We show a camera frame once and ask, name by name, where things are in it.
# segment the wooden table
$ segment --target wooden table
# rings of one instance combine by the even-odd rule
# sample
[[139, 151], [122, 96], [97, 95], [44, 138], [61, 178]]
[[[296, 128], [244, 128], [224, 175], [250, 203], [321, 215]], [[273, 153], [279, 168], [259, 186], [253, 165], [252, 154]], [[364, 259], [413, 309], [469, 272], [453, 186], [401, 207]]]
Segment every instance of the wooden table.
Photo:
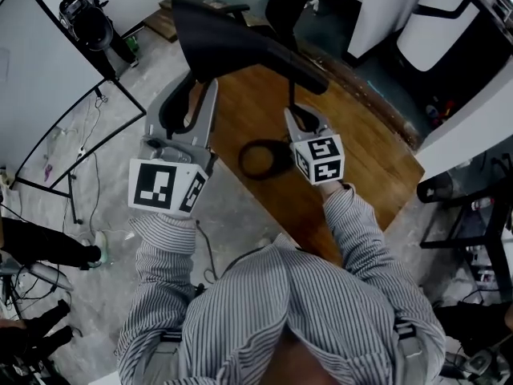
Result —
[[[238, 168], [240, 149], [250, 140], [283, 139], [288, 82], [262, 66], [219, 79], [220, 95], [213, 150], [283, 229], [311, 253], [341, 264], [325, 223], [319, 192], [293, 169], [265, 181], [246, 178]], [[411, 198], [422, 168], [408, 147], [350, 93], [331, 82], [324, 95], [297, 89], [297, 102], [323, 112], [342, 138], [345, 181], [375, 209], [382, 229]]]

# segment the person's leg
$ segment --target person's leg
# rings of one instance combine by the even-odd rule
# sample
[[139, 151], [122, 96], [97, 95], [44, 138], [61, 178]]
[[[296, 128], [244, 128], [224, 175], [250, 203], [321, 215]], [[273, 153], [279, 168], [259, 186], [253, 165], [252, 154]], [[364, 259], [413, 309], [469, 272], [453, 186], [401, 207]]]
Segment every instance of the person's leg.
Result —
[[114, 50], [115, 53], [128, 64], [132, 64], [137, 60], [137, 57], [134, 53], [132, 53], [130, 47], [127, 45], [127, 42], [121, 38], [116, 30], [114, 30], [114, 35], [112, 36], [111, 47], [112, 50]]
[[70, 326], [65, 326], [55, 334], [45, 337], [39, 341], [37, 346], [28, 350], [25, 353], [25, 359], [30, 364], [35, 364], [37, 361], [48, 358], [62, 345], [66, 345], [73, 339], [73, 330]]
[[115, 70], [107, 55], [103, 51], [84, 51], [86, 59], [95, 67], [96, 70], [107, 80], [115, 78]]
[[511, 333], [504, 322], [510, 304], [482, 306], [460, 302], [457, 306], [435, 308], [434, 314], [446, 334], [460, 341], [465, 353], [471, 356]]
[[70, 307], [64, 300], [38, 318], [26, 319], [25, 325], [29, 335], [29, 345], [34, 347], [57, 323], [70, 313]]
[[64, 233], [39, 225], [3, 219], [4, 250], [22, 265], [36, 261], [88, 269], [89, 263], [99, 261], [102, 256], [97, 246], [83, 246]]

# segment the floor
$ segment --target floor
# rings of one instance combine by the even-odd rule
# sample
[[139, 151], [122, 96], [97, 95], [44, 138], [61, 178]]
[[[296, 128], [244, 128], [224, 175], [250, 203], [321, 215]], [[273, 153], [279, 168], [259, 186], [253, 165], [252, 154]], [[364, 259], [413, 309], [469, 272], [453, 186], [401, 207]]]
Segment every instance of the floor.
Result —
[[[248, 4], [250, 12], [265, 18], [268, 0], [221, 0], [229, 4]], [[320, 0], [319, 11], [304, 10], [294, 27], [296, 36], [308, 43], [320, 47], [336, 59], [347, 51], [357, 22], [360, 3], [355, 0]], [[426, 113], [415, 103], [406, 89], [383, 66], [382, 59], [390, 57], [386, 52], [372, 54], [361, 65], [354, 68], [355, 73], [385, 100], [391, 103], [425, 138], [433, 127]]]
[[[138, 39], [141, 47], [140, 65], [124, 72], [121, 82], [143, 106], [148, 107], [163, 86], [186, 67], [186, 63], [178, 43], [170, 44], [149, 30], [139, 32]], [[135, 108], [114, 86], [104, 84], [101, 89], [109, 100], [101, 106], [99, 123], [87, 141], [86, 148], [136, 113]], [[49, 184], [75, 161], [81, 139], [91, 132], [98, 116], [97, 110], [89, 105], [91, 100], [85, 99], [75, 109], [66, 127], [61, 127], [63, 131], [56, 132], [52, 137], [47, 152], [50, 154], [48, 163], [53, 166], [53, 170], [48, 181], [44, 181], [44, 162], [41, 160], [30, 162], [24, 172], [26, 178]], [[89, 219], [99, 191], [98, 208], [91, 227], [105, 231], [110, 246], [110, 262], [87, 272], [63, 267], [75, 287], [72, 312], [66, 323], [82, 330], [83, 338], [76, 338], [55, 352], [53, 360], [74, 385], [86, 385], [115, 370], [114, 352], [119, 329], [137, 284], [134, 261], [140, 239], [130, 232], [127, 221], [144, 212], [127, 207], [127, 170], [130, 158], [138, 154], [138, 139], [142, 132], [143, 121], [139, 121], [97, 151], [99, 188], [94, 158], [77, 168], [74, 190], [78, 215], [84, 219], [84, 225], [73, 225], [69, 209], [63, 224], [66, 208], [63, 198], [26, 186], [18, 187], [17, 192], [6, 196], [7, 204], [20, 213], [21, 207], [17, 201], [19, 193], [22, 215], [27, 220], [52, 229], [60, 230], [64, 227], [69, 235], [80, 240], [91, 237]], [[460, 259], [451, 251], [420, 250], [418, 246], [435, 209], [435, 205], [423, 205], [416, 197], [412, 197], [386, 231], [389, 247], [409, 266], [415, 280], [422, 285], [432, 301], [438, 299], [450, 285], [460, 264]], [[280, 230], [278, 224], [221, 161], [216, 164], [214, 175], [195, 208], [195, 216], [210, 238], [218, 273], [233, 258], [253, 249], [262, 237], [272, 237]], [[207, 283], [203, 274], [209, 267], [208, 252], [199, 234], [193, 261], [192, 281]], [[21, 283], [19, 289], [22, 292], [32, 285], [30, 278], [22, 278]], [[42, 296], [48, 290], [49, 286], [45, 282], [39, 282], [30, 295]], [[31, 318], [65, 297], [61, 290], [57, 290], [34, 305], [32, 301], [23, 301], [20, 307], [25, 309], [24, 317]]]

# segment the whiteboard stand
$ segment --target whiteboard stand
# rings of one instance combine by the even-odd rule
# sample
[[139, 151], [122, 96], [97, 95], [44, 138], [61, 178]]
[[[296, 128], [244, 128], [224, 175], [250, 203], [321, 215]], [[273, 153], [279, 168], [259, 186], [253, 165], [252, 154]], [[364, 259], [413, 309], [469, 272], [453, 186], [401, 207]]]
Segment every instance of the whiteboard stand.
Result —
[[[75, 48], [87, 59], [87, 56], [84, 54], [84, 49], [67, 33], [66, 29], [63, 27], [63, 25], [57, 20], [57, 18], [51, 13], [48, 6], [42, 1], [42, 0], [35, 0], [41, 9], [46, 13], [46, 15], [50, 18], [50, 20], [55, 24], [56, 27], [59, 28], [59, 30], [67, 37], [67, 39], [75, 46]], [[109, 79], [113, 82], [114, 85], [117, 86], [117, 88], [130, 100], [132, 104], [134, 104], [140, 111], [140, 113], [132, 118], [131, 120], [127, 121], [125, 124], [123, 124], [121, 127], [114, 130], [111, 134], [109, 134], [107, 137], [105, 137], [103, 140], [101, 140], [99, 143], [97, 143], [93, 148], [91, 148], [88, 152], [86, 152], [82, 157], [78, 158], [73, 165], [71, 165], [50, 187], [46, 187], [44, 185], [36, 184], [32, 181], [25, 180], [19, 176], [22, 168], [24, 167], [25, 163], [29, 160], [30, 156], [34, 153], [36, 148], [46, 139], [46, 137], [50, 134], [50, 132], [57, 127], [57, 125], [66, 117], [75, 107], [78, 103], [80, 103], [82, 100], [84, 100], [88, 95], [90, 95], [93, 91], [96, 93], [96, 95], [99, 95], [100, 98], [103, 98], [101, 91], [99, 90], [99, 86], [107, 81], [107, 78], [104, 78], [102, 81], [97, 83], [92, 89], [90, 89], [86, 94], [84, 94], [80, 99], [78, 99], [61, 117], [50, 127], [50, 129], [46, 132], [46, 134], [38, 141], [38, 143], [32, 148], [32, 151], [30, 151], [29, 155], [26, 157], [26, 159], [22, 162], [20, 167], [18, 168], [18, 171], [14, 175], [14, 181], [10, 185], [10, 188], [12, 189], [14, 184], [17, 182], [20, 184], [28, 185], [33, 188], [40, 189], [42, 191], [46, 191], [47, 193], [51, 193], [57, 196], [65, 197], [70, 200], [71, 203], [71, 214], [73, 216], [73, 222], [75, 224], [82, 224], [83, 221], [78, 219], [76, 217], [76, 211], [75, 211], [75, 201], [73, 198], [73, 180], [75, 180], [75, 176], [73, 175], [73, 170], [77, 166], [79, 166], [86, 158], [88, 158], [91, 154], [96, 152], [100, 147], [102, 147], [106, 142], [117, 136], [120, 132], [122, 132], [125, 128], [130, 127], [133, 123], [136, 121], [142, 119], [147, 113], [144, 107], [134, 98], [130, 92], [119, 82], [117, 78]], [[67, 183], [68, 183], [68, 192], [62, 192], [55, 189], [57, 184], [59, 184], [64, 178], [67, 177]]]

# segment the concrete floor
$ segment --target concrete floor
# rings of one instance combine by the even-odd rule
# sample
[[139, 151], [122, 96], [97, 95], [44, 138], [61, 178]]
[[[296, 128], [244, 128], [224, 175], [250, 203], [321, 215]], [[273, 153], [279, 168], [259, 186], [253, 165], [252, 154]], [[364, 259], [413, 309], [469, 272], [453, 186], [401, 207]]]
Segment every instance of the concrete floor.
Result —
[[[148, 107], [164, 85], [187, 65], [178, 43], [170, 44], [149, 30], [142, 30], [138, 38], [141, 46], [140, 65], [127, 70], [121, 82], [144, 107]], [[137, 112], [113, 85], [106, 83], [101, 89], [109, 101], [101, 107], [100, 121], [87, 142], [89, 148]], [[75, 161], [81, 139], [91, 131], [98, 115], [96, 109], [89, 106], [90, 101], [94, 103], [94, 98], [85, 99], [74, 110], [67, 126], [62, 127], [65, 131], [58, 133], [50, 142], [48, 162], [53, 166], [53, 171], [49, 180], [44, 182], [44, 162], [41, 160], [30, 162], [23, 173], [25, 178], [50, 184]], [[145, 214], [127, 207], [128, 164], [138, 154], [142, 133], [141, 120], [97, 151], [99, 190], [94, 158], [89, 158], [75, 172], [77, 212], [84, 219], [84, 225], [73, 225], [68, 209], [65, 230], [79, 240], [91, 237], [89, 217], [100, 191], [92, 228], [105, 230], [111, 260], [108, 265], [87, 272], [62, 267], [75, 287], [72, 312], [65, 323], [77, 326], [84, 336], [55, 352], [53, 360], [73, 385], [88, 384], [115, 370], [114, 351], [119, 329], [127, 316], [137, 284], [134, 262], [140, 240], [130, 233], [127, 221]], [[63, 184], [62, 189], [67, 190], [67, 185]], [[17, 190], [21, 195], [22, 215], [27, 220], [52, 229], [63, 228], [66, 206], [63, 198], [26, 186], [20, 186]], [[7, 197], [7, 203], [16, 207], [16, 195]], [[415, 279], [433, 300], [445, 290], [459, 264], [459, 259], [451, 251], [421, 250], [418, 246], [435, 208], [435, 205], [423, 205], [412, 197], [386, 231], [389, 247], [410, 267]], [[279, 225], [222, 162], [216, 164], [214, 175], [195, 208], [195, 216], [210, 238], [219, 274], [232, 259], [253, 249], [263, 236], [272, 237], [280, 230]], [[209, 267], [208, 252], [199, 234], [193, 260], [192, 281], [207, 285], [203, 272]], [[22, 278], [25, 289], [31, 285], [30, 281], [30, 277]], [[30, 294], [38, 297], [48, 289], [45, 282], [39, 282]], [[30, 306], [23, 315], [31, 318], [65, 297], [63, 291], [57, 290], [33, 306], [32, 301], [23, 301], [20, 307], [24, 309]]]

